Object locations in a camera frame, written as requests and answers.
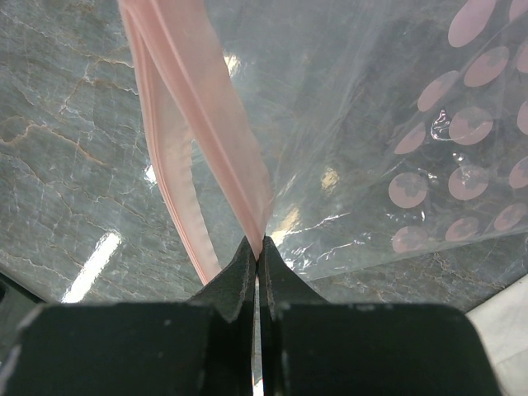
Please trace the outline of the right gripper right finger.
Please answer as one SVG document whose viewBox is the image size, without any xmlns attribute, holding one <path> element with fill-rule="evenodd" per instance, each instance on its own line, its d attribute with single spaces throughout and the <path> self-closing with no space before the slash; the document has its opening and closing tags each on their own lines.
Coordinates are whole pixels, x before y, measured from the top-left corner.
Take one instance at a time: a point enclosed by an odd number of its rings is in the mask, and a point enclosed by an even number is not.
<svg viewBox="0 0 528 396">
<path fill-rule="evenodd" d="M 474 325 L 442 304 L 332 304 L 265 238 L 257 261 L 267 395 L 498 395 Z"/>
</svg>

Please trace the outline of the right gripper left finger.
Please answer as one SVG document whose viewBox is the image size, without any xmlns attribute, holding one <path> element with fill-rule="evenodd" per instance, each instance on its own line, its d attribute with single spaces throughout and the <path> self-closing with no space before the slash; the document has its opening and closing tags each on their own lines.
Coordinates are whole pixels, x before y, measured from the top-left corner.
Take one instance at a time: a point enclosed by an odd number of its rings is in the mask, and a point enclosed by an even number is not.
<svg viewBox="0 0 528 396">
<path fill-rule="evenodd" d="M 185 301 L 39 305 L 1 365 L 1 392 L 249 395 L 255 278 L 243 240 Z"/>
</svg>

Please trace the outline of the clear zip top bag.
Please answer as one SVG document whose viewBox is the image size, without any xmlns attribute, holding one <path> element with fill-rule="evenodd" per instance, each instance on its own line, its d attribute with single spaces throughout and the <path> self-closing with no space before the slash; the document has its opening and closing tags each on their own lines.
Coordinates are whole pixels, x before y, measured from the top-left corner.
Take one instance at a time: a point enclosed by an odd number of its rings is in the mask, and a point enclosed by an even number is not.
<svg viewBox="0 0 528 396">
<path fill-rule="evenodd" d="M 122 1 L 197 275 L 264 237 L 315 280 L 527 230 L 524 1 Z"/>
</svg>

